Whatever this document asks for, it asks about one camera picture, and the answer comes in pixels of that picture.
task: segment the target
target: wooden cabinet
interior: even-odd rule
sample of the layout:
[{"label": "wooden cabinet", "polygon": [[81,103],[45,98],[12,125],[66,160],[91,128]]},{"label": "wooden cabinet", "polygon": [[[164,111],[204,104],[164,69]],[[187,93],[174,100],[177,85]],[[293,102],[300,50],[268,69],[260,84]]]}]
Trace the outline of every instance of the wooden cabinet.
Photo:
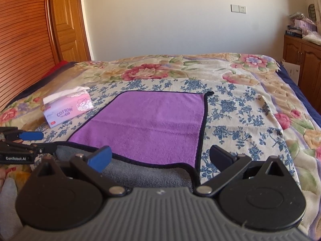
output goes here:
[{"label": "wooden cabinet", "polygon": [[298,86],[321,113],[321,46],[285,35],[283,59],[300,65]]}]

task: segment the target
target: triangular cutout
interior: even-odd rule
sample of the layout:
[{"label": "triangular cutout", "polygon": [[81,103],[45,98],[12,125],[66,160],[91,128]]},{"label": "triangular cutout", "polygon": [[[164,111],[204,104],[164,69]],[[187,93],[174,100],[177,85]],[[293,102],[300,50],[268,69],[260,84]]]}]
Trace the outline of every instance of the triangular cutout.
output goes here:
[{"label": "triangular cutout", "polygon": [[51,164],[47,162],[42,166],[40,172],[38,173],[38,177],[50,176],[54,174],[54,169],[52,168]]},{"label": "triangular cutout", "polygon": [[273,162],[271,164],[271,167],[270,167],[269,172],[267,174],[274,175],[274,176],[280,176],[280,177],[284,176],[284,174],[283,174],[281,168],[279,167],[279,165],[277,164],[277,162]]}]

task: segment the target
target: white wall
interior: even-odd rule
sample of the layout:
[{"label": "white wall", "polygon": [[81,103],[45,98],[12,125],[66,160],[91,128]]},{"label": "white wall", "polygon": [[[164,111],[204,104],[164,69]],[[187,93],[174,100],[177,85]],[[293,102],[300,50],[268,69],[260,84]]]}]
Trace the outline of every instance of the white wall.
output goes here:
[{"label": "white wall", "polygon": [[[232,13],[230,4],[247,6]],[[145,54],[282,55],[287,16],[305,0],[83,0],[94,60]]]}]

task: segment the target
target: pink tissue package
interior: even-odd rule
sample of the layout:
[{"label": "pink tissue package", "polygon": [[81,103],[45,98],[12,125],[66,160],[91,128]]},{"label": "pink tissue package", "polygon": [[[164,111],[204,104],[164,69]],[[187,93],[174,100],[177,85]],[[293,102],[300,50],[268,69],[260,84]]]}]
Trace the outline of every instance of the pink tissue package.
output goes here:
[{"label": "pink tissue package", "polygon": [[62,96],[45,105],[44,115],[50,128],[92,109],[86,90]]}]

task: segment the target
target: navy blue bed sheet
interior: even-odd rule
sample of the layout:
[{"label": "navy blue bed sheet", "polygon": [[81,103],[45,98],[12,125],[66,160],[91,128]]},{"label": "navy blue bed sheet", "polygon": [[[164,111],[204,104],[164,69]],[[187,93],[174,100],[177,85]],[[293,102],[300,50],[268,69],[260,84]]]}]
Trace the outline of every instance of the navy blue bed sheet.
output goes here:
[{"label": "navy blue bed sheet", "polygon": [[302,91],[299,87],[291,80],[290,76],[288,75],[286,69],[284,68],[281,62],[278,62],[280,65],[280,69],[277,74],[281,77],[281,79],[287,83],[292,90],[294,90],[296,96],[299,100],[302,101],[306,109],[308,110],[310,116],[314,119],[314,121],[321,127],[321,116],[320,114],[312,107],[312,105],[308,102],[307,98],[303,95]]}]

